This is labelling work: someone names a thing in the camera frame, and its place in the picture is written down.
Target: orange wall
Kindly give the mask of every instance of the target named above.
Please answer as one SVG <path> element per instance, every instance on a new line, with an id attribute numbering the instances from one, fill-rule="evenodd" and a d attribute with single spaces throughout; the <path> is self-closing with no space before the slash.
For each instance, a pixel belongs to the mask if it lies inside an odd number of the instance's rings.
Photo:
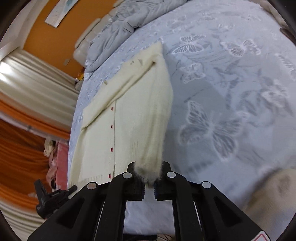
<path id="1" fill-rule="evenodd" d="M 44 21 L 59 0 L 49 0 L 34 23 L 24 50 L 77 77 L 82 66 L 73 59 L 74 46 L 83 31 L 96 19 L 107 14 L 116 0 L 79 0 L 57 28 Z"/>

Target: gray comforter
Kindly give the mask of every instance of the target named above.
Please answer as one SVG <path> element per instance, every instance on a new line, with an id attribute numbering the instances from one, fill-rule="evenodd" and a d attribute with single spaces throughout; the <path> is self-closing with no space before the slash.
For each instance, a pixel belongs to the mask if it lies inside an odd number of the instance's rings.
<path id="1" fill-rule="evenodd" d="M 99 68 L 135 31 L 187 0 L 125 0 L 111 23 L 92 41 L 86 59 L 86 72 Z"/>

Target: orange curtain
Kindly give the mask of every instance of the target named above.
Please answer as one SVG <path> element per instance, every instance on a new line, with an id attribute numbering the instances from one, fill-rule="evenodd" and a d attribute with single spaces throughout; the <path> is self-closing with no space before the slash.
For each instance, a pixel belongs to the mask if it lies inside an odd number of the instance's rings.
<path id="1" fill-rule="evenodd" d="M 35 210 L 38 200 L 34 181 L 46 182 L 48 158 L 43 155 L 45 139 L 0 120 L 0 197 Z"/>
<path id="2" fill-rule="evenodd" d="M 57 136 L 63 139 L 69 139 L 70 138 L 70 131 L 66 130 L 64 128 L 59 128 L 54 125 L 51 125 L 47 122 L 44 122 L 36 117 L 33 117 L 32 115 L 28 115 L 25 112 L 20 111 L 19 109 L 16 109 L 15 107 L 8 105 L 4 101 L 0 99 L 0 110 L 9 115 L 10 117 L 23 122 L 27 125 L 30 125 L 40 131 L 43 131 L 45 133 L 51 134 L 53 136 Z"/>

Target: bedsheet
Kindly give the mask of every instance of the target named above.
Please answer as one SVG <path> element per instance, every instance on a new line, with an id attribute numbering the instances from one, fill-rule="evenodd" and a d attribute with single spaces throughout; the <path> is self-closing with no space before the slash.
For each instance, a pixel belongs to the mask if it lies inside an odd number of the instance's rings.
<path id="1" fill-rule="evenodd" d="M 189 181 L 212 182 L 242 207 L 270 173 L 295 167 L 296 50 L 258 4 L 191 0 L 138 29 L 92 75 L 86 74 L 72 125 L 68 169 L 82 110 L 120 65 L 156 41 L 174 90 L 163 159 Z M 282 225 L 293 212 L 277 214 Z M 128 202 L 124 231 L 173 233 L 169 201 Z"/>

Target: small object on floor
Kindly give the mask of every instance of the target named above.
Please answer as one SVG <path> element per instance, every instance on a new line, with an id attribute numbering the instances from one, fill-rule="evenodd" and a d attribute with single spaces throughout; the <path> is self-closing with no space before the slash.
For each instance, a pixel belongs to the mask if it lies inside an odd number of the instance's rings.
<path id="1" fill-rule="evenodd" d="M 40 179 L 34 182 L 34 186 L 39 200 L 36 211 L 43 219 L 49 218 L 55 210 L 69 200 L 69 195 L 77 190 L 77 186 L 72 186 L 68 190 L 57 190 L 53 193 L 47 193 Z"/>
<path id="2" fill-rule="evenodd" d="M 80 81 L 80 80 L 83 80 L 83 79 L 84 79 L 84 71 L 85 71 L 85 68 L 82 68 L 82 69 L 79 71 L 76 80 Z"/>
<path id="3" fill-rule="evenodd" d="M 83 80 L 77 80 L 75 82 L 75 90 L 80 91 L 83 84 Z"/>

